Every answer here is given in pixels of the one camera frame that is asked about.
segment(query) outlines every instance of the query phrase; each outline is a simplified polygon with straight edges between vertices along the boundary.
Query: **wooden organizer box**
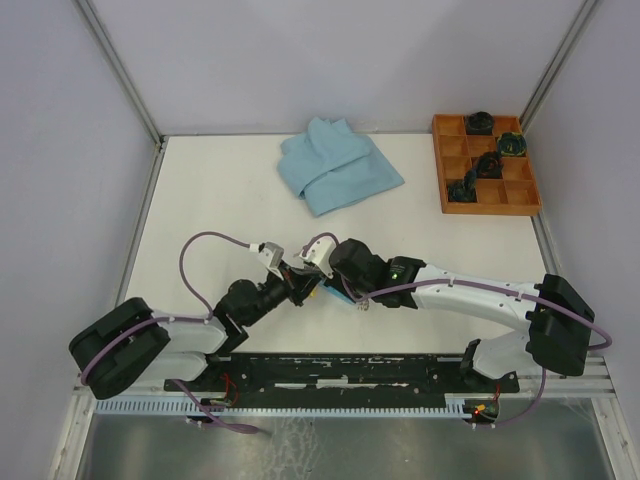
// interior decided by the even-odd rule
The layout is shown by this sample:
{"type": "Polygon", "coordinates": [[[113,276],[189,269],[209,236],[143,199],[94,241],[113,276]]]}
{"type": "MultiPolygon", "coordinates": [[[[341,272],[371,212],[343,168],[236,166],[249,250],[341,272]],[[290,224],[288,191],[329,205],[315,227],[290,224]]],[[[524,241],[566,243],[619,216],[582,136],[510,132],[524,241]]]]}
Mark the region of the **wooden organizer box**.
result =
{"type": "Polygon", "coordinates": [[[463,115],[435,115],[433,140],[443,213],[475,215],[536,215],[541,207],[528,153],[502,157],[502,178],[476,181],[476,202],[450,202],[447,186],[462,180],[477,158],[496,150],[505,132],[522,133],[518,117],[494,116],[492,135],[467,135],[463,115]]]}

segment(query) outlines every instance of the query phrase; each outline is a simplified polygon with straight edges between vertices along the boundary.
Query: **black metal base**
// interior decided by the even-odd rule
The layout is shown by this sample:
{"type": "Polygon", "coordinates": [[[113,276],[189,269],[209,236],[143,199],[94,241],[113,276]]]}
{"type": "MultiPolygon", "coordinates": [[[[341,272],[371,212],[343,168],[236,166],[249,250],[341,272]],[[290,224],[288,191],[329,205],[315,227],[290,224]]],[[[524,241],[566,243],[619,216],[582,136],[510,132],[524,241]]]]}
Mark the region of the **black metal base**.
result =
{"type": "MultiPolygon", "coordinates": [[[[238,387],[238,408],[442,408],[446,393],[492,394],[498,384],[502,393],[520,391],[515,374],[469,386],[461,362],[458,354],[232,353],[186,385],[224,391],[226,373],[238,387]]],[[[170,381],[164,388],[177,390],[170,381]]]]}

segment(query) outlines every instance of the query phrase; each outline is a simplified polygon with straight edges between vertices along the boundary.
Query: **gray floor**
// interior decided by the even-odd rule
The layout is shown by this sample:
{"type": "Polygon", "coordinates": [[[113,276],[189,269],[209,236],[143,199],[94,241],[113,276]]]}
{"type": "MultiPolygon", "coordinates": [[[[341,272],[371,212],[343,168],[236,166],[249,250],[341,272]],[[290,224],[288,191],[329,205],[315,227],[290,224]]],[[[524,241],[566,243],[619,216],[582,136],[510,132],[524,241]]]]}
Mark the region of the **gray floor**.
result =
{"type": "MultiPolygon", "coordinates": [[[[503,401],[507,418],[526,407],[503,401]]],[[[520,423],[242,418],[265,433],[201,431],[179,418],[96,415],[83,480],[613,479],[589,401],[546,401],[520,423]]]]}

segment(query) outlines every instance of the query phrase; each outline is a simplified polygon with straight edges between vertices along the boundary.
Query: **folded blue towel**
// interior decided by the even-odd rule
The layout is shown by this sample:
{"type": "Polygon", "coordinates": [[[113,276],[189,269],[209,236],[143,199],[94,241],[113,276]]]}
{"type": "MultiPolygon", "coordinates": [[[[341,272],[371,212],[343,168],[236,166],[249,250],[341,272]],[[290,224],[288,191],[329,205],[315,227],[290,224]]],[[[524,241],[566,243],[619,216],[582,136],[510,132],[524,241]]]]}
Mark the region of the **folded blue towel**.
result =
{"type": "Polygon", "coordinates": [[[404,183],[389,160],[346,120],[314,118],[306,133],[282,142],[278,172],[317,217],[404,183]]]}

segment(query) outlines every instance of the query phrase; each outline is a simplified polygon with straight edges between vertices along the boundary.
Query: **white wall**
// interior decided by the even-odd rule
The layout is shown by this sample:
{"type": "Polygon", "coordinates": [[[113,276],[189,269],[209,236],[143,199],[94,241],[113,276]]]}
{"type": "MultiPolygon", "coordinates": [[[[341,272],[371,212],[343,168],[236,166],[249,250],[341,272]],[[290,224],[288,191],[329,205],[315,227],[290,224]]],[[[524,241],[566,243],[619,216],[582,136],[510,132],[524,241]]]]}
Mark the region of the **white wall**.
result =
{"type": "Polygon", "coordinates": [[[640,2],[602,2],[528,134],[563,270],[614,337],[614,385],[640,446],[640,2]]]}
{"type": "Polygon", "coordinates": [[[68,0],[0,7],[0,471],[45,478],[153,146],[68,0]]]}
{"type": "Polygon", "coordinates": [[[582,0],[94,0],[160,130],[520,114],[582,0]]]}

